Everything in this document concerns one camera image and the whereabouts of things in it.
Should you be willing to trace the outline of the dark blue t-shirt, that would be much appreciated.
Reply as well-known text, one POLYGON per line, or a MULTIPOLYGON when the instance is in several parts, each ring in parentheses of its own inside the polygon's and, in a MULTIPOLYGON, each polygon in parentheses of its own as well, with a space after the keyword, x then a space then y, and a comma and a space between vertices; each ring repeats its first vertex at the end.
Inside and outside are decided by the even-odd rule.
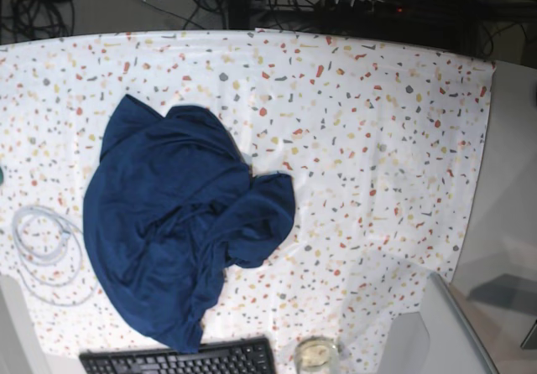
POLYGON ((288 174, 254 176, 201 106, 156 112, 125 96, 83 202, 86 253, 104 293, 141 335, 198 351, 225 270, 258 268, 291 232, 288 174))

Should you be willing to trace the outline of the black computer keyboard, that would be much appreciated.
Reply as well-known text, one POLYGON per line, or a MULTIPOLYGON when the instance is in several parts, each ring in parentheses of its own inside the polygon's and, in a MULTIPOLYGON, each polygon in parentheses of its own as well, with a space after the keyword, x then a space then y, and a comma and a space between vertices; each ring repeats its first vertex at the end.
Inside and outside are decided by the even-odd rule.
POLYGON ((87 373, 116 374, 275 374, 274 355, 265 337, 205 344, 196 353, 171 349, 83 353, 87 373))

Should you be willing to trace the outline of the terrazzo patterned tablecloth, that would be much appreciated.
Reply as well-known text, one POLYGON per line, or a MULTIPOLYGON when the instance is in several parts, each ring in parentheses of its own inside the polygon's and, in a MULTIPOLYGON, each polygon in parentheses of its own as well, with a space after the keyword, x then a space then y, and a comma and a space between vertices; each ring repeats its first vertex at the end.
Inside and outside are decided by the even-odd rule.
POLYGON ((129 94, 196 104, 255 174, 293 179, 295 227, 260 268, 227 270, 207 341, 339 340, 347 373, 377 370, 388 330, 430 273, 451 279, 477 186, 493 65, 402 44, 274 30, 87 35, 1 48, 1 272, 41 349, 143 349, 80 253, 82 201, 129 94))

